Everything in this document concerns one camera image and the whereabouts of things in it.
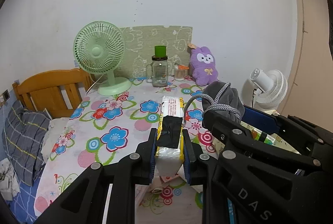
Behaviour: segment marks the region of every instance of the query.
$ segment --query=plaid pillow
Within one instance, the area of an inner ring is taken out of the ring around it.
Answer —
[[[32,186],[45,165],[41,154],[50,119],[39,111],[23,108],[17,100],[5,122],[2,140],[19,180]]]

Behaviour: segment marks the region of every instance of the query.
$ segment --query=purple plush toy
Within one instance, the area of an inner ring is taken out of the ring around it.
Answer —
[[[207,47],[196,47],[191,51],[190,62],[193,67],[193,77],[198,86],[205,86],[217,80],[215,58]]]

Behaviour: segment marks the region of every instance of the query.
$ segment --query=white plastic wrapper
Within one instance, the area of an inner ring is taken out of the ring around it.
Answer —
[[[184,118],[184,100],[179,97],[162,97],[161,114],[159,116],[158,138],[162,131],[163,117],[175,116]],[[174,176],[184,163],[184,138],[180,131],[179,144],[177,149],[157,147],[155,154],[155,165],[160,176]]]

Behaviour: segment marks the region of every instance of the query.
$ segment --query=green cap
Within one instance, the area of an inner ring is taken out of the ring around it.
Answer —
[[[165,57],[167,55],[166,46],[155,46],[155,56],[158,58]]]

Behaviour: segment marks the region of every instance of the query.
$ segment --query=gray rope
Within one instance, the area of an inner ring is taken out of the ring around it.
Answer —
[[[207,94],[204,94],[204,93],[200,93],[200,94],[197,94],[193,97],[191,97],[189,99],[189,101],[186,103],[185,105],[185,108],[184,108],[184,114],[186,114],[186,111],[187,109],[189,108],[189,106],[191,105],[191,103],[194,101],[194,99],[197,99],[197,98],[204,98],[206,100],[209,101],[210,103],[210,106],[203,112],[203,115],[209,111],[209,110],[212,110],[212,111],[215,111],[215,110],[221,110],[221,111],[228,111],[228,112],[231,112],[231,113],[234,113],[235,116],[237,117],[237,119],[241,120],[241,113],[238,109],[236,108],[233,108],[229,105],[226,105],[226,104],[220,104],[219,103],[219,100],[222,96],[222,94],[224,93],[224,91],[227,89],[228,86],[230,86],[230,82],[226,83],[222,89],[218,92],[218,94],[216,95],[215,99],[213,100],[213,98]]]

